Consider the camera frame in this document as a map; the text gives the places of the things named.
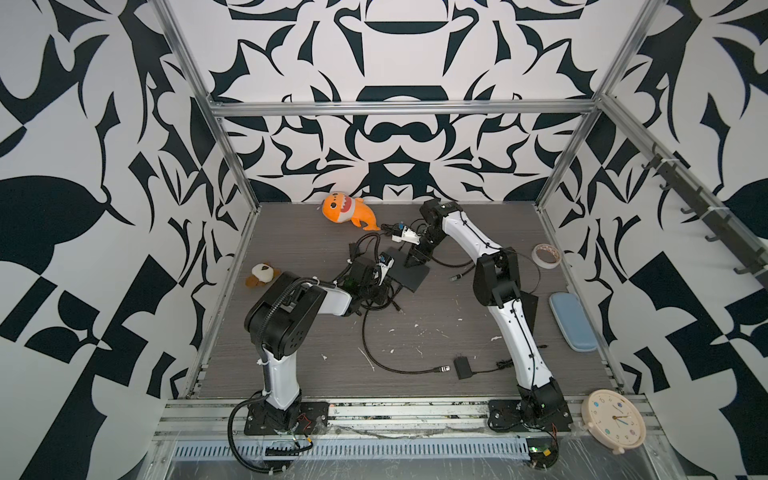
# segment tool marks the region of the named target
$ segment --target black and white patterned wall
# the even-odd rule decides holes
[[[535,200],[578,114],[228,118],[261,201]]]
[[[171,0],[215,101],[590,98],[641,0]],[[260,200],[534,200],[576,114],[230,118]]]
[[[767,19],[760,0],[670,0],[617,89],[763,239]],[[603,116],[546,208],[565,260],[690,473],[766,475],[768,292],[644,163]]]
[[[121,478],[248,206],[145,0],[6,2],[0,40],[2,477]]]

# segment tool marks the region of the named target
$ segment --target white robotic arm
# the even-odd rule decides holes
[[[541,358],[525,320],[517,254],[488,238],[456,202],[441,205],[437,200],[430,200],[421,206],[420,212],[428,226],[416,236],[418,238],[408,240],[412,245],[407,256],[390,249],[392,255],[382,253],[377,259],[379,263],[365,257],[351,259],[350,267],[345,270],[349,273],[344,277],[351,281],[338,286],[284,272],[248,313],[245,329],[260,352],[260,365],[264,369],[266,401],[260,408],[267,425],[275,431],[290,429],[298,415],[301,392],[296,381],[296,351],[315,316],[318,313],[347,316],[357,312],[363,299],[371,300],[367,297],[371,286],[381,286],[385,277],[406,286],[399,275],[408,276],[412,268],[422,271],[415,286],[406,286],[415,291],[425,276],[424,270],[429,271],[424,263],[432,259],[432,251],[446,236],[456,240],[475,262],[475,297],[493,315],[512,357],[522,397],[517,413],[512,416],[517,415],[519,422],[539,425],[547,425],[549,419],[557,416],[561,420],[568,417],[568,405]],[[402,224],[399,228],[401,233],[412,233],[406,232]],[[508,420],[504,413],[500,416],[506,425],[519,423],[515,423],[516,417]]]
[[[456,243],[476,263],[483,255],[493,255],[502,250],[502,246],[481,232],[463,211],[454,211],[443,217],[442,230],[456,240]],[[488,311],[493,315],[502,332],[504,343],[515,364],[518,384],[530,390],[534,382],[537,387],[549,383],[552,374],[541,359],[531,330],[525,321],[522,300],[516,298],[504,302],[502,306],[488,306]]]

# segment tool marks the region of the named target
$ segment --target wood grain surface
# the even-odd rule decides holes
[[[347,244],[364,233],[351,223],[335,224],[316,205],[263,204],[237,285],[225,311],[219,336],[211,353],[201,398],[242,398],[261,390],[261,367],[256,350],[243,329],[243,319],[267,288],[249,289],[245,279],[253,265],[269,262],[279,270],[300,276],[332,279],[348,257]],[[420,217],[419,205],[373,205],[380,223],[407,223]],[[484,233],[503,246],[530,255],[534,245],[547,243],[541,222],[529,203],[464,205],[465,212]],[[380,250],[397,245],[382,238]],[[468,257],[450,237],[435,249],[446,263],[464,263]],[[472,292],[472,276],[451,282],[463,269],[449,269],[430,262],[431,271],[416,293],[403,290],[397,297],[403,308],[371,312],[366,340],[372,354],[397,369],[429,369],[450,365],[447,373],[399,375],[371,367],[362,353],[362,318],[319,315],[298,355],[297,377],[306,397],[361,396],[494,396],[516,395],[515,369],[484,373],[458,380],[453,371],[457,355],[469,358],[473,370],[495,367],[510,358],[501,333],[487,307]],[[537,268],[520,259],[522,288],[532,291]],[[600,355],[577,353],[568,347],[550,311],[548,298],[565,291],[560,268],[541,271],[535,290],[539,297],[534,328],[547,366],[566,395],[610,388]]]

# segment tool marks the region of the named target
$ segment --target plush toy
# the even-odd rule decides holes
[[[362,198],[348,197],[339,192],[330,194],[323,202],[323,215],[332,222],[351,220],[355,227],[361,227],[362,221],[366,223],[363,230],[381,230],[376,226],[376,215],[363,203]]]
[[[255,286],[267,285],[272,279],[280,275],[277,268],[272,268],[268,263],[259,263],[250,271],[250,275],[245,279],[245,285],[249,288]]]

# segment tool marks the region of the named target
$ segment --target orange plush shark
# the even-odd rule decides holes
[[[355,227],[361,227],[360,222],[363,221],[366,223],[363,230],[380,230],[376,226],[376,215],[363,203],[362,198],[352,198],[334,192],[323,202],[323,215],[332,222],[343,223],[351,220]]]

